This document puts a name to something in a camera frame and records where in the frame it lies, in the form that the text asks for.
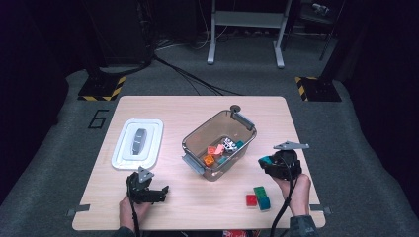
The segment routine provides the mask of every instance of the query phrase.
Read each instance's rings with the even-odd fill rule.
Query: white lid
[[[137,132],[143,135],[140,140],[142,149],[135,154],[133,144],[139,142],[135,139]],[[159,119],[128,120],[115,147],[112,166],[119,170],[137,170],[139,166],[149,169],[157,161],[162,136],[163,122]]]

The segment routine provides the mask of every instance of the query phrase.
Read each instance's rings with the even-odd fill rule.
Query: table top
[[[241,113],[257,129],[256,138],[246,153],[215,182],[209,182],[186,164],[182,140],[194,129],[222,110],[238,105]],[[274,145],[287,140],[299,142],[287,102],[282,97],[239,96],[125,96],[120,98],[114,117],[98,154],[80,205],[90,204],[88,211],[77,212],[75,230],[116,230],[119,228],[119,201],[126,193],[126,178],[133,171],[112,166],[112,156],[124,124],[129,119],[160,119],[163,137],[151,190],[169,186],[164,202],[150,208],[143,230],[226,230],[269,229],[284,203],[281,190],[260,168],[258,160],[272,155]],[[302,150],[296,150],[302,172],[310,173]],[[263,186],[271,209],[261,211],[246,205],[246,195]],[[320,204],[315,186],[310,190],[310,204]],[[312,211],[317,227],[325,224],[323,212]],[[278,228],[288,228],[288,209]]]

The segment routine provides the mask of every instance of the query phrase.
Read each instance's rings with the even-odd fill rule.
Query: orange block
[[[206,166],[211,166],[213,163],[215,163],[215,160],[211,155],[207,155],[204,157],[204,163],[206,163]]]

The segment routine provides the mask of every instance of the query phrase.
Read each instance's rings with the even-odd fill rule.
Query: black curtain
[[[49,21],[54,24],[53,16]],[[0,8],[0,201],[33,159],[68,92],[65,60],[58,60],[30,7],[22,0]],[[53,42],[61,46],[61,38]]]
[[[82,0],[24,2],[64,75],[85,69],[86,63],[106,66],[94,27]],[[86,62],[86,57],[92,57],[92,62]]]
[[[369,1],[355,2],[354,8],[366,7]],[[353,31],[357,36],[346,43],[338,42],[325,68],[326,75],[336,78],[345,63],[354,64],[352,70],[345,71],[343,81],[362,131],[419,216],[419,3],[370,2],[374,4],[368,11],[354,10],[348,17],[352,22],[342,31]],[[368,20],[357,22],[360,18]],[[362,40],[356,43],[359,36]],[[349,53],[354,48],[359,53]]]

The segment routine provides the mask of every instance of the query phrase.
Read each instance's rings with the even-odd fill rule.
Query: plastic bin
[[[183,139],[183,160],[207,180],[216,181],[246,153],[256,133],[255,125],[240,113],[240,107],[231,106],[230,110],[219,112]],[[213,164],[206,164],[208,147],[223,144],[225,138],[237,144],[237,149],[224,150],[222,156],[214,158]]]

